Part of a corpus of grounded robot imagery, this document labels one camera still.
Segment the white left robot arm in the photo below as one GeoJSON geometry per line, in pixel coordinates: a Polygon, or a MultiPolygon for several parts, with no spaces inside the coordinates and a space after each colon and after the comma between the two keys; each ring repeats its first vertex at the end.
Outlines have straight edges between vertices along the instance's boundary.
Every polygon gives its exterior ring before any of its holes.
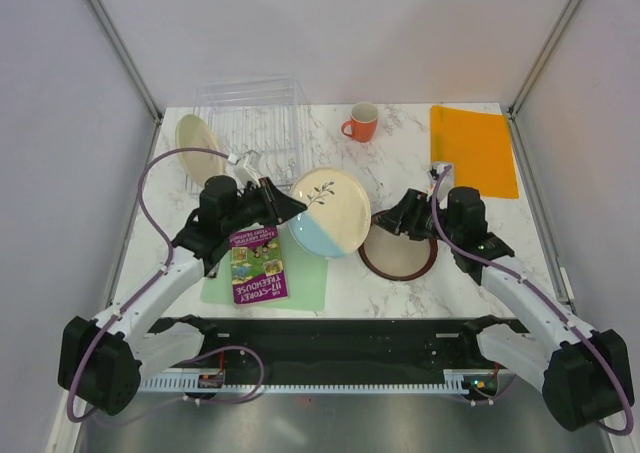
{"type": "Polygon", "coordinates": [[[62,337],[58,383],[68,391],[67,414],[78,421],[81,398],[108,414],[120,413],[141,383],[188,360],[208,366],[219,342],[189,321],[160,333],[152,326],[193,285],[214,271],[230,249],[233,234],[254,224],[279,226],[306,211],[305,203],[280,191],[270,179],[238,190],[229,176],[210,178],[199,205],[168,247],[168,258],[126,301],[92,319],[73,318],[62,337]]]}

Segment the dark red rimmed plate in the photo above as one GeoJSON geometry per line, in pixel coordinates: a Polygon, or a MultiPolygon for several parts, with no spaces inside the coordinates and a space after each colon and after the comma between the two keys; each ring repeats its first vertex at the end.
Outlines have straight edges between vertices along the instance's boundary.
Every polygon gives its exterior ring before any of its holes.
{"type": "Polygon", "coordinates": [[[435,240],[411,240],[407,235],[395,236],[377,225],[380,210],[372,215],[369,233],[358,248],[364,265],[375,275],[398,282],[422,277],[434,266],[438,245],[435,240]]]}

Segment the blue white floral plate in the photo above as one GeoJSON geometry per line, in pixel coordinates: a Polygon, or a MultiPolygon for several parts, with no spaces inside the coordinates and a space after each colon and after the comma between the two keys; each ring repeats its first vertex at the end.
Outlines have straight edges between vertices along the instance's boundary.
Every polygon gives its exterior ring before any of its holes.
{"type": "Polygon", "coordinates": [[[302,175],[289,195],[306,210],[288,222],[306,252],[326,259],[356,252],[371,224],[369,197],[353,175],[335,167],[315,168],[302,175]]]}

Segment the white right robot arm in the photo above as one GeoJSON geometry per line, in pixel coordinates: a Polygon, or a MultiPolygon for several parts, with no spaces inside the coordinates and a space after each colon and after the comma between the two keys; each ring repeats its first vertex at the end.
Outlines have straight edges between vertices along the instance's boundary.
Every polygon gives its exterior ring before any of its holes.
{"type": "Polygon", "coordinates": [[[414,241],[449,245],[457,267],[497,297],[528,330],[523,337],[492,316],[467,323],[458,354],[467,365],[487,360],[506,367],[538,390],[553,418],[566,430],[602,425],[622,413],[621,429],[634,429],[635,402],[627,345],[614,330],[593,326],[543,291],[503,240],[490,232],[480,193],[455,187],[440,207],[436,195],[410,189],[393,208],[376,215],[376,226],[414,241]]]}

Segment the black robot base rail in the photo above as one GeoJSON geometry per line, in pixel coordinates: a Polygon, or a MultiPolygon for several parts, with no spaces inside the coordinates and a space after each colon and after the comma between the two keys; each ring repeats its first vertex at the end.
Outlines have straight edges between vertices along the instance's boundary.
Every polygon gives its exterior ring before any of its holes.
{"type": "Polygon", "coordinates": [[[198,361],[222,366],[232,384],[424,384],[442,382],[444,370],[494,369],[467,345],[462,319],[182,320],[204,333],[202,352],[236,345],[257,353],[198,361]]]}

